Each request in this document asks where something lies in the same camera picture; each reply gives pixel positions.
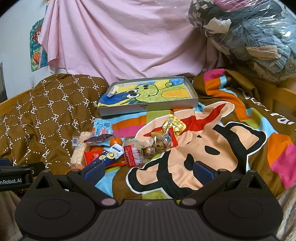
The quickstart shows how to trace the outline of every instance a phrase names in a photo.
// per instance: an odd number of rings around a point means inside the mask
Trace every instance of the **snack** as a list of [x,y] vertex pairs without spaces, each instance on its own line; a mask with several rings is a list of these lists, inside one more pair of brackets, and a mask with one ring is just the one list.
[[113,136],[112,123],[108,120],[96,119],[93,127],[93,136],[98,137],[99,141],[94,141],[91,145],[112,146],[110,145],[110,139]]
[[85,151],[84,158],[85,158],[86,164],[88,165],[91,162],[93,162],[95,159],[97,159],[102,154],[103,151],[104,149],[95,150],[95,151]]
[[135,167],[147,163],[155,154],[166,151],[178,145],[173,128],[151,133],[153,143],[141,142],[132,138],[125,138],[123,142],[124,158],[128,167]]
[[101,160],[107,167],[115,160],[117,160],[122,154],[122,146],[119,144],[114,144],[108,150],[102,152],[102,154],[99,156],[99,160]]
[[90,137],[90,138],[84,140],[83,143],[85,143],[85,142],[87,142],[87,143],[105,142],[105,141],[109,140],[111,137],[113,137],[113,135],[111,135],[111,134],[101,134],[99,136]]
[[118,158],[117,160],[115,160],[112,164],[110,164],[109,166],[107,166],[107,168],[115,167],[115,166],[121,167],[121,166],[125,166],[125,165],[126,165],[126,161],[125,161],[124,157],[121,156],[120,158]]
[[110,146],[113,146],[116,143],[122,146],[122,139],[120,139],[119,137],[114,137],[110,139]]
[[143,151],[143,155],[146,157],[153,157],[156,153],[156,149],[153,146],[147,146],[141,150]]
[[186,129],[186,124],[174,115],[169,115],[169,117],[163,123],[163,132],[171,127],[174,130],[175,137],[177,137]]
[[144,143],[132,137],[126,137],[123,141],[123,154],[127,167],[135,167],[144,164],[148,159],[143,155]]
[[81,132],[79,138],[73,138],[72,145],[77,144],[75,146],[75,150],[71,157],[71,169],[83,169],[86,166],[84,151],[89,151],[90,146],[87,146],[83,141],[92,136],[91,132]]

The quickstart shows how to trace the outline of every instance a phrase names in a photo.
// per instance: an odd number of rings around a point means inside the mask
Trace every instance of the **wall socket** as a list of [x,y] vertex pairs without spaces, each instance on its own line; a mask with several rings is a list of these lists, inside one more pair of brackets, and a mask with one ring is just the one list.
[[34,88],[35,85],[36,85],[35,76],[34,75],[30,77],[30,85],[31,85],[31,88]]

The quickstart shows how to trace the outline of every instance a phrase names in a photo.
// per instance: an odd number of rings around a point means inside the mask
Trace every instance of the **blue gripper pad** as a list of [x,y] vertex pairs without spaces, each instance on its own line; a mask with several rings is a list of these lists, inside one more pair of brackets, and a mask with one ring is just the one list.
[[0,159],[0,166],[2,166],[2,167],[10,166],[10,160],[8,158],[1,158]]
[[83,168],[80,175],[95,186],[105,175],[105,164],[97,158]]
[[213,180],[218,174],[218,171],[201,161],[196,161],[193,164],[193,175],[203,185],[206,185],[209,181]]

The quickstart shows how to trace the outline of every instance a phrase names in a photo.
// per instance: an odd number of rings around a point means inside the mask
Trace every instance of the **drawing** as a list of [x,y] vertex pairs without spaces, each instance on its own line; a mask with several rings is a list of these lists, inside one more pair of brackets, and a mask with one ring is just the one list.
[[38,41],[43,20],[44,18],[36,22],[30,31],[30,60],[32,72],[48,65],[47,53]]
[[158,89],[155,85],[139,85],[133,90],[127,91],[128,98],[127,102],[134,100],[140,102],[158,102],[158,101],[168,101],[168,100],[180,100],[189,99],[188,91],[184,84],[172,85],[172,83],[166,83],[166,87],[163,89]]
[[104,94],[98,106],[115,106],[148,102],[161,102],[192,98],[182,78],[142,81],[139,84],[119,86],[116,94]]

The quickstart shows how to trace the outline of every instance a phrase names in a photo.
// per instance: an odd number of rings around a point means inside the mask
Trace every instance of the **red snack package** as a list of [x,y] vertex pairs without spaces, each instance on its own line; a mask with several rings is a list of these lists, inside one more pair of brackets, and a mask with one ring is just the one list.
[[98,158],[103,151],[104,149],[95,150],[95,151],[85,151],[84,157],[85,157],[86,165],[90,164],[91,162],[93,162],[94,159]]
[[176,138],[176,136],[174,134],[174,129],[172,127],[169,128],[168,133],[172,138],[171,147],[176,147],[178,145],[178,142],[177,142],[177,138]]

